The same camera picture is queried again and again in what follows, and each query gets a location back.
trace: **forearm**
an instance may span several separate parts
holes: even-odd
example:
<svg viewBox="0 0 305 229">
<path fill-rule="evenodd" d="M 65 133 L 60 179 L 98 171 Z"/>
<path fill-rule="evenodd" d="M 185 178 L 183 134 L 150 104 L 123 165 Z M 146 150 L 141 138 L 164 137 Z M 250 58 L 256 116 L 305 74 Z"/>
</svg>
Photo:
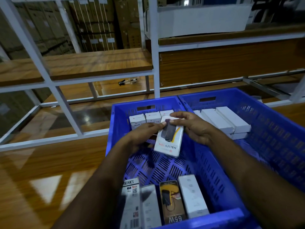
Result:
<svg viewBox="0 0 305 229">
<path fill-rule="evenodd" d="M 247 208 L 264 228 L 296 228 L 304 223 L 304 194 L 244 152 L 219 130 L 208 145 Z"/>
<path fill-rule="evenodd" d="M 106 228 L 130 154 L 127 140 L 116 143 L 52 229 Z"/>
</svg>

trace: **barcode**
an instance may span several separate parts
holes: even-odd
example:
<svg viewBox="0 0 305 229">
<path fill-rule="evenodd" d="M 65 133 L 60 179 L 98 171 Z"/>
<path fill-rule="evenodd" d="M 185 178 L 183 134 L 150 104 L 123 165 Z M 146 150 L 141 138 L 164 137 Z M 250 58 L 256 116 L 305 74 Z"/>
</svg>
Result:
<svg viewBox="0 0 305 229">
<path fill-rule="evenodd" d="M 130 228 L 136 228 L 139 226 L 139 219 L 130 220 Z"/>
</svg>

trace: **hand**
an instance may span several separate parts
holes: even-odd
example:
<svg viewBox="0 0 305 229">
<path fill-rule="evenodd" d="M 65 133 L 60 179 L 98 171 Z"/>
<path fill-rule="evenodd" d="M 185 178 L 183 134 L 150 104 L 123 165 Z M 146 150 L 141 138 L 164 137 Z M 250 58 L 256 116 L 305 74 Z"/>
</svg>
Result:
<svg viewBox="0 0 305 229">
<path fill-rule="evenodd" d="M 209 145 L 211 133 L 217 130 L 213 125 L 191 112 L 173 112 L 171 117 L 185 118 L 171 120 L 173 125 L 185 126 L 185 132 L 191 139 L 200 144 Z"/>
<path fill-rule="evenodd" d="M 162 130 L 166 122 L 160 124 L 145 123 L 140 125 L 136 129 L 127 133 L 121 140 L 127 141 L 131 148 L 131 153 L 135 153 L 139 150 L 139 145 L 146 142 L 153 134 Z"/>
</svg>

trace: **crate handle slot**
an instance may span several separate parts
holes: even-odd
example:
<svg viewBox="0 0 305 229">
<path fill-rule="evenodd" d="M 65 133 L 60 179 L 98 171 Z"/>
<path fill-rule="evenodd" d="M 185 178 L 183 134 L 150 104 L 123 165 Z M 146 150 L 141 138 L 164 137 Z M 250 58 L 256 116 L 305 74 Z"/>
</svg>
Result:
<svg viewBox="0 0 305 229">
<path fill-rule="evenodd" d="M 155 105 L 149 105 L 149 106 L 144 106 L 144 107 L 138 107 L 137 111 L 143 111 L 143 110 L 149 110 L 149 109 L 155 109 Z"/>
<path fill-rule="evenodd" d="M 199 100 L 199 102 L 212 101 L 212 100 L 216 100 L 216 96 L 214 96 L 214 97 L 207 97 L 207 98 L 201 98 Z"/>
</svg>

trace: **white metal shelf frame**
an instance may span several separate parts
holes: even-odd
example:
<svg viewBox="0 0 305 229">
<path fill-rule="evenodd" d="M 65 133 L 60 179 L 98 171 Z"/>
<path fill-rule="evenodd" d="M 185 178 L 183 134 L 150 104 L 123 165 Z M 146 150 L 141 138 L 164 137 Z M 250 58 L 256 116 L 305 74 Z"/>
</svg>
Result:
<svg viewBox="0 0 305 229">
<path fill-rule="evenodd" d="M 12 0 L 14 2 L 27 2 L 27 1 L 50 1 L 50 0 Z M 62 15 L 62 18 L 64 20 L 65 26 L 67 28 L 67 31 L 69 33 L 69 36 L 71 38 L 71 41 L 73 43 L 74 49 L 76 53 L 80 52 L 80 49 L 78 47 L 75 34 L 73 32 L 73 29 L 71 27 L 71 23 L 67 17 L 67 13 L 62 6 L 61 1 L 62 0 L 54 0 L 58 4 L 59 11 Z M 101 135 L 107 135 L 109 132 L 109 129 L 101 129 L 101 130 L 95 130 L 90 132 L 83 132 L 81 129 L 81 126 L 78 124 L 78 122 L 75 119 L 74 113 L 72 112 L 69 104 L 72 103 L 81 103 L 81 102 L 87 102 L 92 100 L 101 100 L 101 99 L 107 99 L 107 98 L 113 98 L 113 97 L 121 97 L 121 96 L 130 96 L 135 94 L 145 94 L 145 93 L 152 93 L 152 91 L 155 94 L 155 98 L 160 97 L 160 90 L 170 90 L 175 88 L 181 88 L 185 86 L 196 86 L 196 85 L 211 85 L 211 84 L 218 84 L 218 83 L 229 83 L 229 82 L 236 82 L 236 81 L 242 81 L 245 77 L 239 77 L 239 78 L 233 78 L 233 79 L 226 79 L 226 80 L 216 80 L 211 82 L 204 82 L 204 83 L 198 83 L 198 84 L 186 84 L 186 85 L 180 85 L 180 86 L 174 86 L 174 87 L 166 87 L 166 88 L 160 88 L 159 86 L 159 52 L 165 52 L 165 51 L 174 51 L 174 50 L 187 50 L 187 49 L 194 49 L 194 48 L 205 48 L 205 47 L 215 47 L 215 46 L 222 46 L 222 45 L 234 45 L 234 44 L 243 44 L 243 43 L 252 43 L 252 42 L 265 42 L 265 41 L 275 41 L 275 40 L 283 40 L 283 39 L 290 39 L 290 38 L 303 38 L 305 36 L 305 32 L 296 33 L 296 34 L 283 34 L 283 35 L 275 35 L 275 36 L 265 36 L 265 37 L 250 37 L 250 38 L 242 38 L 242 39 L 235 39 L 235 40 L 219 40 L 219 41 L 211 41 L 211 42 L 202 42 L 202 43 L 192 43 L 192 44 L 181 44 L 181 45 L 168 45 L 168 46 L 159 46 L 158 45 L 158 19 L 157 19 L 157 2 L 156 0 L 149 0 L 149 7 L 150 7 L 150 26 L 151 26 L 151 48 L 152 48 L 152 64 L 153 64 L 153 70 L 150 71 L 144 71 L 144 72 L 131 72 L 131 73 L 122 73 L 122 74 L 114 74 L 114 75 L 104 75 L 104 76 L 96 76 L 96 77 L 86 77 L 86 78 L 77 78 L 77 79 L 69 79 L 69 80 L 59 80 L 59 81 L 52 81 L 49 76 L 48 68 L 46 67 L 44 60 L 39 53 L 39 50 L 37 49 L 37 46 L 35 45 L 33 39 L 31 38 L 29 32 L 27 31 L 21 17 L 19 16 L 16 8 L 14 7 L 11 0 L 0 0 L 0 7 L 2 8 L 2 11 L 6 15 L 9 23 L 11 24 L 13 30 L 16 32 L 17 36 L 19 37 L 20 41 L 24 45 L 26 51 L 32 58 L 34 64 L 36 65 L 37 69 L 41 73 L 41 76 L 44 78 L 44 82 L 41 83 L 34 83 L 34 84 L 23 84 L 23 85 L 16 85 L 16 86 L 10 86 L 10 87 L 3 87 L 0 88 L 0 93 L 3 92 L 12 92 L 12 91 L 18 91 L 18 90 L 27 90 L 27 95 L 31 98 L 33 103 L 35 104 L 35 107 L 29 111 L 28 114 L 26 114 L 15 126 L 13 126 L 2 138 L 0 138 L 0 151 L 7 151 L 7 150 L 15 150 L 15 149 L 22 149 L 22 148 L 28 148 L 33 146 L 39 146 L 39 145 L 47 145 L 51 143 L 57 143 L 57 142 L 64 142 L 64 141 L 70 141 L 70 140 L 76 140 L 76 139 L 84 139 L 89 137 L 95 137 L 95 136 L 101 136 Z M 142 0 L 138 0 L 138 7 L 139 11 L 142 11 Z M 143 15 L 139 14 L 140 16 L 140 23 L 143 23 Z M 144 46 L 144 34 L 142 34 L 142 31 L 144 32 L 144 26 L 141 26 L 141 36 L 142 36 L 142 45 Z M 149 89 L 149 82 L 148 82 L 148 75 L 154 75 L 154 89 Z M 279 72 L 279 73 L 273 73 L 273 74 L 265 74 L 260 76 L 253 76 L 253 77 L 246 77 L 250 79 L 257 79 L 260 77 L 272 77 L 277 75 L 285 75 L 289 74 L 289 71 Z M 82 98 L 77 100 L 66 100 L 64 95 L 62 94 L 59 86 L 61 85 L 67 85 L 67 84 L 78 84 L 78 83 L 89 83 L 89 86 L 91 85 L 90 89 L 92 92 L 94 92 L 94 87 L 92 88 L 92 82 L 95 81 L 102 81 L 102 80 L 110 80 L 110 79 L 124 79 L 124 78 L 130 78 L 135 76 L 146 76 L 146 83 L 147 83 L 147 90 L 139 91 L 139 92 L 129 92 L 129 93 L 120 93 L 115 95 L 107 95 L 107 96 L 98 96 L 94 95 L 90 98 Z M 288 100 L 281 100 L 273 103 L 268 103 L 266 105 L 270 107 L 276 107 L 281 105 L 288 105 L 292 103 L 299 103 L 299 102 L 305 102 L 305 98 L 303 96 L 305 95 L 305 78 L 302 79 L 299 86 L 296 88 L 295 93 L 291 95 L 291 97 Z M 36 98 L 34 93 L 31 91 L 31 89 L 35 88 L 43 88 L 48 87 L 50 88 L 51 92 L 56 98 L 56 102 L 51 103 L 40 103 L 39 100 Z M 59 105 L 64 114 L 66 115 L 67 119 L 71 123 L 71 126 L 75 130 L 75 134 L 70 135 L 64 135 L 64 136 L 56 136 L 51 138 L 43 138 L 43 139 L 36 139 L 36 140 L 30 140 L 25 142 L 18 142 L 18 143 L 11 143 L 11 144 L 3 144 L 5 143 L 10 134 L 18 128 L 21 123 L 27 119 L 27 117 L 35 114 L 39 108 L 41 107 L 50 107 L 53 105 Z"/>
</svg>

